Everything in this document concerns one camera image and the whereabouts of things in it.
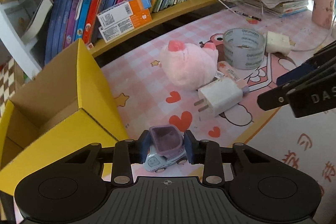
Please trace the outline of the pink plush toy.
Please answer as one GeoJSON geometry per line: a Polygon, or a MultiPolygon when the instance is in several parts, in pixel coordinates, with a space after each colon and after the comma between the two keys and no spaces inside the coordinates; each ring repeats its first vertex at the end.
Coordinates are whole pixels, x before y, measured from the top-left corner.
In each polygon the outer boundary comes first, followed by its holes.
{"type": "Polygon", "coordinates": [[[217,72],[219,52],[212,42],[200,47],[171,40],[160,53],[161,67],[169,81],[184,90],[197,90],[209,84],[217,72]]]}

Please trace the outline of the pink cylindrical cup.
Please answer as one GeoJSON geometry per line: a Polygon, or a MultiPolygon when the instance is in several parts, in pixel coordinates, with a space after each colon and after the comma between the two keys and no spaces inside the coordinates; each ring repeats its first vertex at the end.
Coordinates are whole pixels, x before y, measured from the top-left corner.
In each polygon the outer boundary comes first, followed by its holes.
{"type": "Polygon", "coordinates": [[[316,25],[330,29],[333,22],[335,0],[314,0],[311,20],[316,25]]]}

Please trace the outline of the upper orange white box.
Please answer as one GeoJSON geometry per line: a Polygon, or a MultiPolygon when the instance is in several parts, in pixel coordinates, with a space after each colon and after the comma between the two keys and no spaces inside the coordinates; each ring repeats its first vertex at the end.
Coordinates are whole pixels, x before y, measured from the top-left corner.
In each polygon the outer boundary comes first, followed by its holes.
{"type": "Polygon", "coordinates": [[[97,14],[102,28],[107,28],[129,16],[151,8],[150,0],[125,0],[97,14]]]}

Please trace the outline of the lower orange white box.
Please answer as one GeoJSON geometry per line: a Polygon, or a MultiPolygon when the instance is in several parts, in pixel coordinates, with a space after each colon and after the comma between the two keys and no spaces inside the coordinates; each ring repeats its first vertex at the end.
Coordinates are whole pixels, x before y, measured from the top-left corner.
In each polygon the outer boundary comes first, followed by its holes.
{"type": "Polygon", "coordinates": [[[110,27],[103,28],[99,27],[101,37],[107,43],[113,39],[118,38],[119,36],[130,32],[131,30],[143,26],[146,23],[151,22],[151,14],[149,9],[136,12],[134,15],[128,16],[125,19],[120,20],[119,22],[111,25],[110,27]]]}

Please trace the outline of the orange white box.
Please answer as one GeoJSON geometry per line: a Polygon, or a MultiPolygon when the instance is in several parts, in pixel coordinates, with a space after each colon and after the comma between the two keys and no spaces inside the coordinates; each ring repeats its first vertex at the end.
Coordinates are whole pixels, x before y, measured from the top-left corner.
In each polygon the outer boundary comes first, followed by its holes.
{"type": "Polygon", "coordinates": [[[102,28],[107,28],[129,16],[151,8],[150,0],[125,0],[97,14],[102,28]]]}
{"type": "Polygon", "coordinates": [[[119,22],[111,25],[110,27],[103,28],[99,27],[101,37],[107,43],[113,39],[118,38],[119,36],[130,32],[131,30],[143,26],[146,23],[151,22],[151,14],[149,9],[136,12],[134,15],[128,16],[125,19],[120,20],[119,22]]]}

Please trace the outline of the yellow cardboard box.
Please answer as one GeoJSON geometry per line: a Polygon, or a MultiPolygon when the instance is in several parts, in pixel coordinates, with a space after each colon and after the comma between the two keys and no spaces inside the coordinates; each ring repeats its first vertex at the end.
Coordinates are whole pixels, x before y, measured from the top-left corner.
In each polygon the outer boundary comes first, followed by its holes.
{"type": "Polygon", "coordinates": [[[7,102],[1,117],[1,191],[90,144],[128,135],[107,79],[82,40],[54,57],[7,102]]]}

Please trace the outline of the black pencil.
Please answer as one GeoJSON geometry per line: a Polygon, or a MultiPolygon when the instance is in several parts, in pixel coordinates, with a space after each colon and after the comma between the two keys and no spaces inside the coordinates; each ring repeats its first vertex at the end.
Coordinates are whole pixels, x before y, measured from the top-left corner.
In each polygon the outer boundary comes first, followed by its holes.
{"type": "Polygon", "coordinates": [[[241,16],[245,16],[246,18],[250,18],[250,19],[257,20],[257,21],[259,21],[259,22],[262,21],[262,19],[260,19],[260,18],[258,18],[258,17],[256,17],[256,16],[248,15],[248,14],[246,14],[246,13],[244,13],[244,12],[234,11],[234,13],[235,13],[235,14],[238,14],[238,15],[241,15],[241,16]]]}

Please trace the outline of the pink checkered desk mat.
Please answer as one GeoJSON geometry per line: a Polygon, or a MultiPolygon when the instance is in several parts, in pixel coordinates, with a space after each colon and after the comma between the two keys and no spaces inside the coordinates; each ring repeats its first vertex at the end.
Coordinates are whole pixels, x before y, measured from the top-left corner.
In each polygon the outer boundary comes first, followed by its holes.
{"type": "Polygon", "coordinates": [[[247,143],[328,187],[335,184],[335,111],[299,120],[289,106],[264,111],[257,104],[259,94],[275,88],[277,78],[302,64],[322,41],[331,41],[329,31],[311,21],[310,11],[257,21],[223,10],[147,42],[102,70],[130,137],[173,124],[223,146],[247,143]],[[235,69],[238,79],[221,86],[215,99],[223,104],[225,96],[237,97],[239,102],[213,115],[198,89],[217,71],[229,69],[215,61],[223,34],[233,28],[286,35],[295,52],[287,57],[267,53],[258,68],[235,69]]]}

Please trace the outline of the clear tape roll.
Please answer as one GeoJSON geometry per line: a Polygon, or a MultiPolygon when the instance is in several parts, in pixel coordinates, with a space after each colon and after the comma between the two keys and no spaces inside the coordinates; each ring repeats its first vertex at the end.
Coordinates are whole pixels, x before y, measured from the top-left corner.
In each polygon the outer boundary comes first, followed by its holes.
{"type": "Polygon", "coordinates": [[[233,28],[223,34],[224,59],[241,70],[258,68],[263,60],[266,41],[263,34],[249,28],[233,28]]]}

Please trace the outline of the white wall charger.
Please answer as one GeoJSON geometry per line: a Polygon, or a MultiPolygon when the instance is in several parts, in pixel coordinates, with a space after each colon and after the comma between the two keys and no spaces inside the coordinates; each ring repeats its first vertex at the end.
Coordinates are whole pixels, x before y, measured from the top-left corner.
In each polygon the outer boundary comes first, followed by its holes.
{"type": "Polygon", "coordinates": [[[238,104],[243,90],[231,78],[223,77],[198,89],[198,97],[194,103],[194,106],[202,106],[198,112],[209,109],[215,117],[238,104]]]}

